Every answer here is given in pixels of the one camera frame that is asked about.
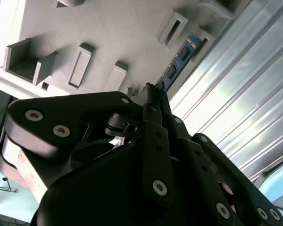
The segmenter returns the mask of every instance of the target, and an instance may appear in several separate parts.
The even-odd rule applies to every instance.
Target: blue circuit board
[[[162,97],[178,78],[179,74],[186,67],[188,62],[195,54],[195,50],[200,48],[202,40],[194,34],[190,34],[184,44],[181,46],[175,57],[172,59],[162,77],[156,83],[159,95]]]

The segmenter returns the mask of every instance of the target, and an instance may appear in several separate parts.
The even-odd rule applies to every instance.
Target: corrugated metal panel
[[[283,159],[283,0],[254,0],[172,98],[251,180]]]

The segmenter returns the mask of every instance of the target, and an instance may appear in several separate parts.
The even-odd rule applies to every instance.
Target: silver screw head
[[[161,196],[165,196],[167,194],[166,185],[160,180],[155,180],[153,182],[153,189],[157,194]]]
[[[25,112],[25,117],[30,121],[40,121],[43,119],[42,113],[36,110],[29,110]]]
[[[181,124],[181,120],[179,118],[175,118],[175,122],[177,122],[178,124]]]
[[[264,219],[264,220],[268,220],[268,215],[265,213],[265,211],[263,209],[261,209],[260,207],[257,208],[260,216]]]
[[[222,203],[217,203],[216,204],[216,209],[218,211],[218,213],[220,213],[220,215],[225,218],[225,219],[229,219],[230,218],[230,212],[228,211],[228,209],[222,204]]]
[[[70,130],[66,126],[57,125],[53,128],[53,133],[57,137],[66,138],[70,135]]]
[[[153,107],[153,106],[150,106],[151,110],[154,111],[154,112],[157,112],[156,108]]]
[[[205,136],[201,136],[200,138],[201,140],[203,140],[203,142],[206,142],[206,143],[208,142],[208,139]]]
[[[272,214],[272,216],[276,219],[276,220],[281,220],[279,214],[274,211],[273,209],[269,209],[269,212]]]
[[[123,101],[124,103],[126,103],[126,104],[129,103],[129,100],[127,100],[126,98],[122,98],[122,101]]]

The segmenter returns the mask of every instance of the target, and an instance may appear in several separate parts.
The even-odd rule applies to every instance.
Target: black cable
[[[5,189],[4,187],[0,187],[0,191],[16,193],[18,190],[16,189],[16,190],[11,190],[10,191],[10,190]]]
[[[9,190],[12,191],[12,190],[11,190],[11,187],[10,187],[10,185],[9,185],[8,178],[6,178],[6,181],[7,181],[7,183],[8,183]]]

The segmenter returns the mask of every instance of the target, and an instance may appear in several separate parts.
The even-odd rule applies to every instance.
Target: black metal bracket
[[[203,212],[209,218],[207,222],[231,226],[283,225],[282,217],[276,220],[269,214],[273,209],[281,216],[278,210],[208,137],[189,135],[184,122],[171,114],[166,95],[159,102],[156,88],[147,84],[141,96],[147,99],[143,107],[120,92],[17,101],[8,108],[6,134],[21,147],[27,156],[26,161],[31,161],[30,166],[37,166],[37,174],[49,181],[49,186],[59,175],[70,171],[73,151],[120,136],[125,137],[125,145],[118,150],[142,152],[140,192],[150,200],[146,208],[152,210],[151,204],[158,207],[153,210],[154,213],[161,213],[160,209],[168,213],[175,202],[176,206],[181,206],[181,203],[184,206],[188,202],[178,194],[182,181],[174,177],[172,157],[179,161],[177,167],[185,174],[185,180],[194,184],[197,190],[195,199],[201,200]],[[37,121],[29,119],[26,113],[30,110],[38,111],[42,118]],[[57,135],[57,125],[69,130],[67,136]],[[51,178],[50,172],[43,170],[42,165],[58,165],[67,170],[60,171],[59,168],[55,177]],[[233,191],[235,208],[228,203],[219,182],[224,182]],[[268,212],[267,219],[262,218],[258,208]]]

